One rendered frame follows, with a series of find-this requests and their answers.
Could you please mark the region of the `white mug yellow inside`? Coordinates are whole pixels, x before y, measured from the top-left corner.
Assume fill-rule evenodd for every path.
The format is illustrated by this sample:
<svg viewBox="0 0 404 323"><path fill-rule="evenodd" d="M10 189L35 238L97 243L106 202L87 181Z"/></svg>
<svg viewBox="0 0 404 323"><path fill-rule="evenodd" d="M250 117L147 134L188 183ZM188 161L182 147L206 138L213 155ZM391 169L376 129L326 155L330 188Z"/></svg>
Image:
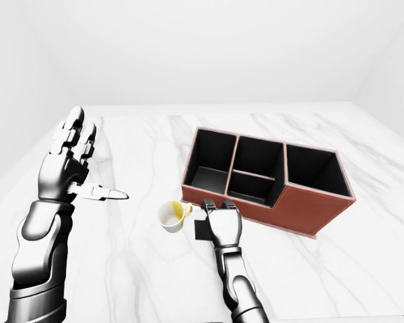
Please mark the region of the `white mug yellow inside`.
<svg viewBox="0 0 404 323"><path fill-rule="evenodd" d="M182 229L185 217L192 212L191 203L168 201L158 209L158 221L167 232L173 234Z"/></svg>

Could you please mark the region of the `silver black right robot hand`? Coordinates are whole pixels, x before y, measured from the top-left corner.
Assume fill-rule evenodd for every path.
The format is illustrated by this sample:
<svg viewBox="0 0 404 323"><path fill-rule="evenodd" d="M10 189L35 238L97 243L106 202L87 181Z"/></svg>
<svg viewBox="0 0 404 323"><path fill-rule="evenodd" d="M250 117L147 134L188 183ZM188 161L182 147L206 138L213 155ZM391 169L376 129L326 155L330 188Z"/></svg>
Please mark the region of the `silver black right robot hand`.
<svg viewBox="0 0 404 323"><path fill-rule="evenodd" d="M212 241L216 248L237 247L242 233L241 214L231 200L223 200L217 208L211 199L201 205L206 212L204 220L195 220L195 239Z"/></svg>

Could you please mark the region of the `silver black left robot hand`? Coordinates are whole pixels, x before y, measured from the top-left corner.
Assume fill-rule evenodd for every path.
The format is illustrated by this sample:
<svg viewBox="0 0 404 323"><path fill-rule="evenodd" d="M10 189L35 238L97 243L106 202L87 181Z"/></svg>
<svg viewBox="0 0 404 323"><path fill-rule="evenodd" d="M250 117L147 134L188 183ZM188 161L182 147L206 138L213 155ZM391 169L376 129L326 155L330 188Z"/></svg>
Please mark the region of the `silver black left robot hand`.
<svg viewBox="0 0 404 323"><path fill-rule="evenodd" d="M84 111L76 106L59 125L40 168L38 197L66 203L77 196L97 201L128 199L125 192L85 183L88 159L94 152L96 125L84 124L83 120Z"/></svg>

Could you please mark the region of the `red-brown desk caddy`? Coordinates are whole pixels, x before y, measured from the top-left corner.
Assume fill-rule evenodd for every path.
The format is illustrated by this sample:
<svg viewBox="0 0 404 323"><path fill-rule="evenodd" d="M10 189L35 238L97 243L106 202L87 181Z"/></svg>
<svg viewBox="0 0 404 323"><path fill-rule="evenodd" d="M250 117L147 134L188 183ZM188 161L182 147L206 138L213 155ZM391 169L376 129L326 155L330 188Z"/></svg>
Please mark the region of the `red-brown desk caddy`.
<svg viewBox="0 0 404 323"><path fill-rule="evenodd" d="M182 199L231 200L251 221L314 237L356 201L335 150L199 127Z"/></svg>

